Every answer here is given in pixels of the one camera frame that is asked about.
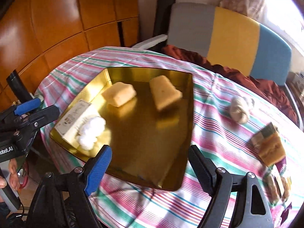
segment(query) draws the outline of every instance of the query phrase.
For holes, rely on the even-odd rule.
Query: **gold tray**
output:
[[[149,87],[149,81],[159,75],[167,76],[183,93],[179,102],[161,113],[155,108]],[[135,98],[119,108],[107,104],[101,95],[118,81],[132,84],[137,92]],[[192,135],[191,74],[157,68],[107,68],[87,84],[61,117],[80,99],[95,106],[110,131],[112,161],[107,174],[150,188],[168,191],[180,188]],[[50,136],[80,160],[89,159],[64,141],[54,128]]]

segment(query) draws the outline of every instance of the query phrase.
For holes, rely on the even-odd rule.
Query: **brown blanket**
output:
[[[210,62],[200,54],[192,51],[177,48],[173,45],[166,45],[162,48],[164,54],[173,57],[177,60],[182,60],[199,65],[214,73],[220,74],[223,77],[238,83],[239,85],[251,90],[269,103],[277,107],[291,121],[297,124],[297,116],[292,109],[288,98],[283,90],[273,81],[264,79],[254,79],[253,77],[244,76],[240,71],[223,67],[221,65],[211,65]]]

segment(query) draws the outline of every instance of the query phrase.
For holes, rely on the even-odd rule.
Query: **silver bolt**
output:
[[[224,168],[222,168],[222,167],[218,167],[216,170],[219,173],[225,173],[226,172],[226,170]]]
[[[82,170],[83,170],[82,167],[76,167],[76,168],[74,169],[74,171],[75,171],[76,173],[81,173]]]
[[[253,172],[248,172],[248,176],[249,176],[250,178],[255,178],[255,174],[254,174]]]
[[[52,175],[51,172],[47,172],[47,173],[45,173],[44,177],[50,177],[51,175]]]

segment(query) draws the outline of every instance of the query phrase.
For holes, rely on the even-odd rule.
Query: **chair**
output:
[[[200,3],[172,5],[168,35],[145,40],[133,48],[151,49],[162,42],[194,51],[212,64],[238,69],[245,76],[274,81],[285,92],[303,123],[298,107],[285,84],[291,48],[275,32],[239,13]]]

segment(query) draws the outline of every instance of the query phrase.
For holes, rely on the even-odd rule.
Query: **striped tablecloth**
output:
[[[266,171],[257,159],[257,151],[248,143],[251,136],[269,122],[274,122],[285,141],[287,167],[292,177],[292,210],[281,227],[288,227],[304,201],[304,134],[276,107],[256,94],[219,74],[188,62],[148,50],[119,47],[100,48],[66,61],[40,84],[36,94],[44,96],[44,106],[56,105],[62,113],[74,97],[98,73],[107,67],[156,67],[191,73],[194,82],[194,125],[192,144],[211,158],[216,166],[230,173],[254,172],[259,180]],[[253,97],[256,109],[245,125],[237,125],[228,114],[233,96]],[[51,123],[41,129],[45,146],[61,173],[83,165],[74,156],[50,140]],[[228,227],[236,195],[230,196],[222,227]],[[210,201],[187,164],[182,187],[176,192],[154,193],[151,189],[123,182],[105,175],[99,190],[90,197],[98,218],[109,227],[182,227],[195,228]],[[279,219],[284,206],[272,208]]]

